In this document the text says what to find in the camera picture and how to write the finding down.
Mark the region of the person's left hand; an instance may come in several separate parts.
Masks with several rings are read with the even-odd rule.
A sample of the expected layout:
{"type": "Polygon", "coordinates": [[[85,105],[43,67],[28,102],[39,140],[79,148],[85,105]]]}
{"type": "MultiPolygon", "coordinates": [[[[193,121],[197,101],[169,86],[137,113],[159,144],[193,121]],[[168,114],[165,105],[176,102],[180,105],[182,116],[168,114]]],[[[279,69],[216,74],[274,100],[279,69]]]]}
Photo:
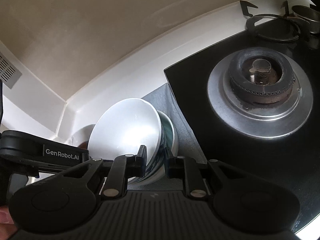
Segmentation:
{"type": "Polygon", "coordinates": [[[13,231],[17,230],[17,227],[14,224],[14,221],[12,220],[12,217],[9,213],[9,209],[7,206],[1,206],[0,215],[1,215],[1,221],[0,221],[1,229],[10,229],[13,231]]]}

